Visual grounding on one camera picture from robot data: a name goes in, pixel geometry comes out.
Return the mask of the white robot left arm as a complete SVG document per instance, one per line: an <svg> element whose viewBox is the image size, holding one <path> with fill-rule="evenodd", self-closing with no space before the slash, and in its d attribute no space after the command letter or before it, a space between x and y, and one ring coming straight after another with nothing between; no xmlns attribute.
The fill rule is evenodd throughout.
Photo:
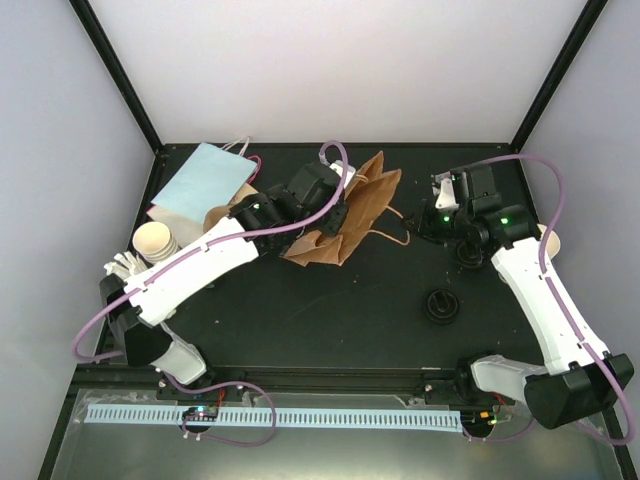
<svg viewBox="0 0 640 480"><path fill-rule="evenodd" d="M307 232L335 236L347 216L344 190L354 177L342 162L312 162L285 185L245 196L199 239L156 265L120 279L106 315L127 365L153 366L179 382L193 399L207 397L215 376L198 348L168 320L189 297L261 256L284 255Z"/></svg>

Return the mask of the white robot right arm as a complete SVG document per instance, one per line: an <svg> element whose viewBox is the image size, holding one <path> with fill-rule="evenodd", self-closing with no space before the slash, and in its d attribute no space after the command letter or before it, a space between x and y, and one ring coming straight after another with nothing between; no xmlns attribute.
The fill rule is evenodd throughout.
<svg viewBox="0 0 640 480"><path fill-rule="evenodd" d="M488 393L523 403L533 419L555 429L622 400L634 375L625 354L613 354L591 329L559 278L541 229L522 205L504 204L488 161L432 178L415 233L470 249L470 262L489 262L510 288L542 353L540 365L482 354L465 360L454 379L457 396L479 402Z"/></svg>

